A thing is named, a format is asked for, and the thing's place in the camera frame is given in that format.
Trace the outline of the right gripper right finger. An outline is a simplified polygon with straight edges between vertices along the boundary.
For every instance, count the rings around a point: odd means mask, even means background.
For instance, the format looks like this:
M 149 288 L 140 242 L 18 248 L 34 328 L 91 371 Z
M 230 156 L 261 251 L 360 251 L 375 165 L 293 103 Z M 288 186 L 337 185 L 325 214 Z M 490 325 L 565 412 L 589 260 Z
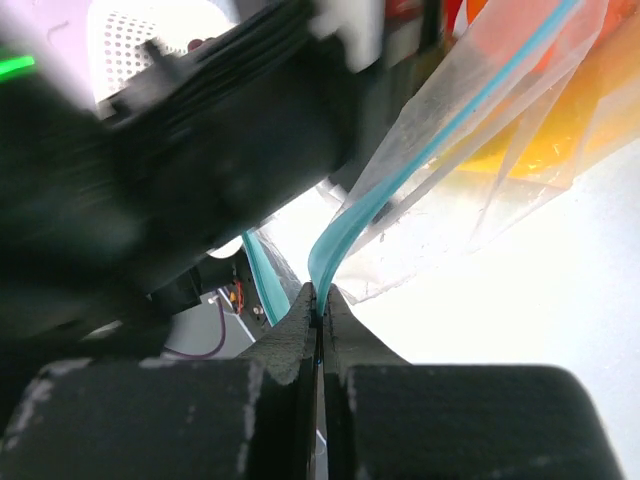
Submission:
M 337 289 L 323 325 L 333 479 L 619 479 L 585 388 L 545 365 L 413 365 Z

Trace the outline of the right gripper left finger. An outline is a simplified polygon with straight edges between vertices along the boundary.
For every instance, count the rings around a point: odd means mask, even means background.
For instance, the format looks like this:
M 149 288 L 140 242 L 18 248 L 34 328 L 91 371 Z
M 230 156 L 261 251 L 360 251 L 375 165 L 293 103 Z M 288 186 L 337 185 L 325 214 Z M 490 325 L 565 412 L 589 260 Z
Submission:
M 310 285 L 233 359 L 67 359 L 44 366 L 5 430 L 5 479 L 311 479 Z

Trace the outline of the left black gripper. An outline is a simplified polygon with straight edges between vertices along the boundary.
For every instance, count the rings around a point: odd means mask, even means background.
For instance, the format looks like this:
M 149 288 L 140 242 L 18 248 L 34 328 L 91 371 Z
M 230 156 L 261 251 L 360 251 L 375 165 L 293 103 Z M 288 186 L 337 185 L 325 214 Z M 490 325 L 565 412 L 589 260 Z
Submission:
M 417 89 L 436 1 L 240 1 L 183 56 L 110 22 L 133 71 L 96 106 L 1 8 L 1 346 L 69 350 L 111 322 L 157 348 L 177 280 L 322 180 L 347 187 Z

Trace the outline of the clear zip top bag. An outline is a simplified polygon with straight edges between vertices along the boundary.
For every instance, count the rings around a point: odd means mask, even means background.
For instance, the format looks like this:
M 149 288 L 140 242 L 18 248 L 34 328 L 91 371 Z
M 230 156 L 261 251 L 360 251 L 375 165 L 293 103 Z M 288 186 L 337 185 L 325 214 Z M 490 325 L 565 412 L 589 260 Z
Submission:
M 230 290 L 277 323 L 303 283 L 369 300 L 473 251 L 568 189 L 508 177 L 601 35 L 611 1 L 457 1 L 444 57 L 347 187 L 317 184 L 243 235 Z

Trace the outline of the orange fake fruit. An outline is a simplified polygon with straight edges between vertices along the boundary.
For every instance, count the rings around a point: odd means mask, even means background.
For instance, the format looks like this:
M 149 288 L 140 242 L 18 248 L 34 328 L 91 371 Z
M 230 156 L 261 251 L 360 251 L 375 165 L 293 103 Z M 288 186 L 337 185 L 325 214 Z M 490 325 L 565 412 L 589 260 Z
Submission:
M 564 185 L 639 134 L 639 3 L 611 1 L 600 37 L 510 179 Z

